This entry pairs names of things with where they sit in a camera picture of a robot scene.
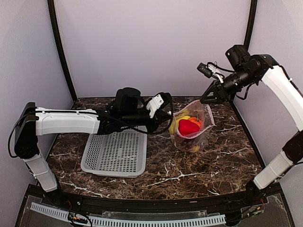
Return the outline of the small orange pumpkin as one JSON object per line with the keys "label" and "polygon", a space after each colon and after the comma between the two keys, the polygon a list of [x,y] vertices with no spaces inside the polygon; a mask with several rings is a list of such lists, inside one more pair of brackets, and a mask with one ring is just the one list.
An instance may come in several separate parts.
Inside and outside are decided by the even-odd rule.
{"label": "small orange pumpkin", "polygon": [[189,120],[190,122],[192,122],[192,123],[195,123],[195,124],[198,125],[200,128],[201,128],[202,125],[203,125],[203,122],[202,122],[202,120],[199,118],[199,116],[197,116],[197,117],[190,117],[188,120]]}

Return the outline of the yellow squash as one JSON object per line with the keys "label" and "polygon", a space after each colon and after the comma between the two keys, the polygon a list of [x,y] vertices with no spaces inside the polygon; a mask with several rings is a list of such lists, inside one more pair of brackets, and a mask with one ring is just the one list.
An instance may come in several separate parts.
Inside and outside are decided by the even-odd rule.
{"label": "yellow squash", "polygon": [[194,147],[193,147],[193,149],[192,149],[192,152],[198,152],[198,151],[200,151],[201,150],[201,146],[200,145],[195,145]]}
{"label": "yellow squash", "polygon": [[177,132],[180,120],[188,120],[189,118],[190,118],[190,116],[187,113],[182,113],[182,114],[176,116],[175,120],[173,121],[173,123],[169,127],[169,133],[170,133],[170,135],[173,135],[174,133]]}

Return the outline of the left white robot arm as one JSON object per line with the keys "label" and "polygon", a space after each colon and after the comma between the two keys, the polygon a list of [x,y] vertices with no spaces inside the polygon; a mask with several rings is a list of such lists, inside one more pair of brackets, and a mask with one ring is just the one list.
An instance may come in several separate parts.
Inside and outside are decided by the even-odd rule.
{"label": "left white robot arm", "polygon": [[53,205],[69,208],[69,197],[62,192],[57,177],[41,155],[37,137],[58,133],[109,135],[126,129],[140,132],[140,126],[146,128],[143,134],[157,135],[168,129],[165,127],[159,131],[162,123],[173,121],[173,110],[166,112],[164,107],[165,104],[148,103],[143,108],[117,112],[109,109],[54,110],[29,102],[11,130],[8,153],[11,158],[20,158],[25,162]]}

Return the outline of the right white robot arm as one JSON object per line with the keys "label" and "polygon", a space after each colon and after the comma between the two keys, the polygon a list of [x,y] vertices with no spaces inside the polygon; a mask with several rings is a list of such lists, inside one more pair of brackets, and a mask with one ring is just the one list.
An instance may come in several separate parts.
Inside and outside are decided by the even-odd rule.
{"label": "right white robot arm", "polygon": [[225,78],[208,65],[198,64],[199,72],[207,78],[214,78],[202,95],[201,103],[231,102],[243,88],[262,82],[279,100],[297,129],[269,164],[246,183],[241,200],[246,205],[253,205],[272,183],[281,179],[291,169],[303,165],[303,95],[284,67],[268,54],[231,57],[230,63],[233,69]]}

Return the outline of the clear zip top bag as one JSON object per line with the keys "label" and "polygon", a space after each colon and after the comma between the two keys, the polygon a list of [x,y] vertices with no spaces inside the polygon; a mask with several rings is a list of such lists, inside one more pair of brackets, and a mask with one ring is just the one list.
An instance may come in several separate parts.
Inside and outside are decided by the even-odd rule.
{"label": "clear zip top bag", "polygon": [[174,113],[169,134],[177,149],[196,153],[207,144],[206,136],[214,126],[210,106],[195,100]]}

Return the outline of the red bell pepper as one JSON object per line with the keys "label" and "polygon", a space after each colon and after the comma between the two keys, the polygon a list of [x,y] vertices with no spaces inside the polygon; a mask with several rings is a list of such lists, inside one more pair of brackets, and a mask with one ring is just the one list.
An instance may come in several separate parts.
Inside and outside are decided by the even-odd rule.
{"label": "red bell pepper", "polygon": [[182,136],[187,136],[200,131],[200,127],[189,120],[180,120],[178,131]]}

